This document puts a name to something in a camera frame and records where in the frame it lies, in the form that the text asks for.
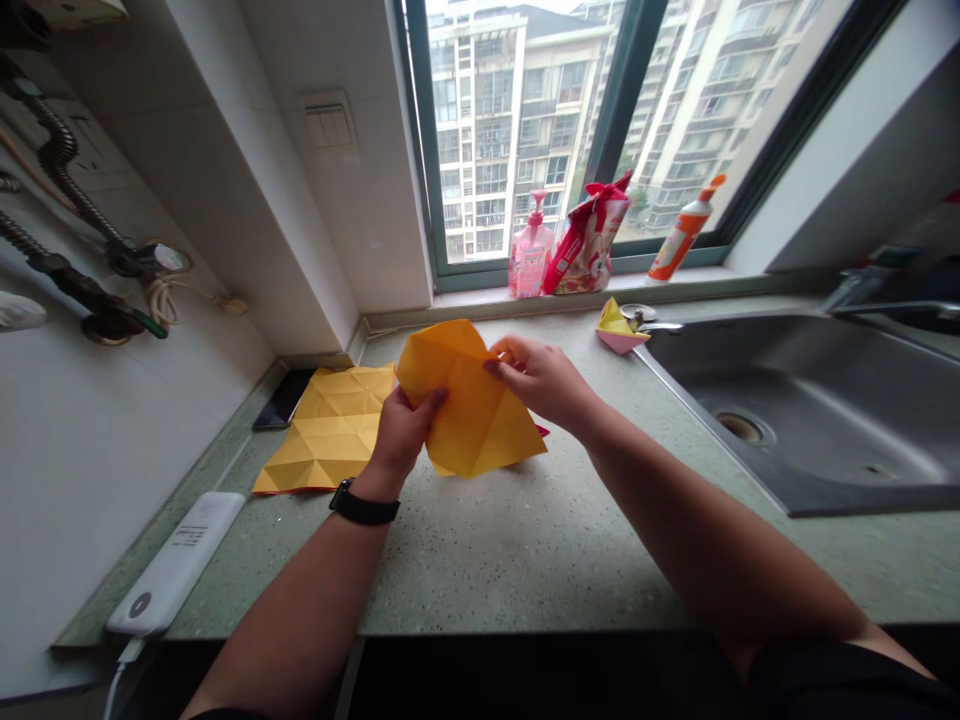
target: apartment building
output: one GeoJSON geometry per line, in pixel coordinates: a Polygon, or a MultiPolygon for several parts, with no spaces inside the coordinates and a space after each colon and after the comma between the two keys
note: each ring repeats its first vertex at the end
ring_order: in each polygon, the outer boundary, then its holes
{"type": "Polygon", "coordinates": [[[610,28],[543,8],[448,2],[429,17],[448,262],[506,257],[530,190],[558,222],[585,158],[610,28]]]}
{"type": "MultiPolygon", "coordinates": [[[[662,237],[699,189],[726,171],[821,3],[671,0],[623,150],[636,168],[636,186],[646,191],[646,207],[632,209],[618,241],[662,237]]],[[[616,28],[624,5],[587,0],[573,14],[616,28]]],[[[593,114],[614,45],[608,43],[601,61],[593,114]]]]}

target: yellow origami paper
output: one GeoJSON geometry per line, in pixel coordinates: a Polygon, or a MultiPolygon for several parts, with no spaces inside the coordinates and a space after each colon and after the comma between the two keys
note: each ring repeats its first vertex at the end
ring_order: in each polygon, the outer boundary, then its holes
{"type": "Polygon", "coordinates": [[[303,393],[283,445],[263,466],[253,492],[336,490],[367,466],[380,410],[393,390],[393,363],[334,372],[319,368],[303,393]]]}
{"type": "Polygon", "coordinates": [[[439,387],[450,392],[427,437],[441,475],[470,478],[547,451],[520,398],[483,369],[484,360],[495,357],[468,320],[407,339],[397,380],[413,406],[439,387]]]}
{"type": "Polygon", "coordinates": [[[597,321],[597,335],[615,353],[623,355],[650,339],[645,333],[633,332],[627,324],[626,318],[620,312],[620,306],[613,298],[607,300],[597,321]]]}

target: sink basin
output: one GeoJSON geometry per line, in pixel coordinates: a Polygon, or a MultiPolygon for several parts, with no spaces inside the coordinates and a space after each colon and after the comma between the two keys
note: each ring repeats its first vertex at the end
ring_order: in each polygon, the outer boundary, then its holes
{"type": "Polygon", "coordinates": [[[791,517],[960,508],[960,362],[817,313],[655,332],[635,352],[791,517]]]}

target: hand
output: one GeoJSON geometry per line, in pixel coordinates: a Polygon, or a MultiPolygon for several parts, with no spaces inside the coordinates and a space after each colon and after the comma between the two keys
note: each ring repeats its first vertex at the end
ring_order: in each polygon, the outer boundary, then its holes
{"type": "Polygon", "coordinates": [[[434,390],[416,410],[399,386],[383,401],[377,444],[370,465],[383,471],[402,474],[405,479],[427,439],[433,418],[447,399],[446,388],[434,390]]]}
{"type": "Polygon", "coordinates": [[[535,340],[507,335],[490,351],[499,362],[483,367],[513,390],[524,405],[542,418],[571,430],[586,411],[600,402],[563,350],[535,340]]]}

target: white wall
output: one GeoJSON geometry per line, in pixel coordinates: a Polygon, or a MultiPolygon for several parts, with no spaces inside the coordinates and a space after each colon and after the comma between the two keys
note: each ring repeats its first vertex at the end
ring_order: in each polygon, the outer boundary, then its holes
{"type": "Polygon", "coordinates": [[[232,0],[125,6],[127,21],[62,35],[58,69],[278,354],[342,350],[359,313],[322,220],[287,192],[299,168],[258,60],[235,23],[210,27],[232,0]]]}
{"type": "MultiPolygon", "coordinates": [[[[62,92],[68,90],[49,67],[34,75],[52,77],[62,92]]],[[[4,152],[0,168],[22,176],[4,152]]],[[[225,292],[142,182],[92,196],[124,234],[135,240],[164,237],[193,253],[194,282],[208,292],[225,292]]],[[[77,231],[84,232],[79,221],[51,211],[30,193],[0,195],[0,209],[82,272],[109,278],[101,259],[78,238],[77,231]]],[[[117,287],[115,278],[110,282],[117,287]]],[[[86,312],[2,241],[0,288],[31,297],[50,313],[44,327],[0,336],[3,698],[70,683],[64,677],[69,668],[55,666],[46,648],[249,394],[274,353],[248,318],[227,315],[191,293],[177,295],[183,324],[169,339],[143,335],[119,348],[95,345],[79,330],[86,312]]]]}
{"type": "Polygon", "coordinates": [[[363,313],[428,307],[432,280],[389,0],[240,0],[363,313]],[[346,91],[359,154],[317,153],[303,94],[346,91]]]}
{"type": "Polygon", "coordinates": [[[841,267],[946,194],[957,169],[956,74],[928,78],[958,40],[956,2],[911,0],[744,230],[727,267],[747,274],[841,267]]]}

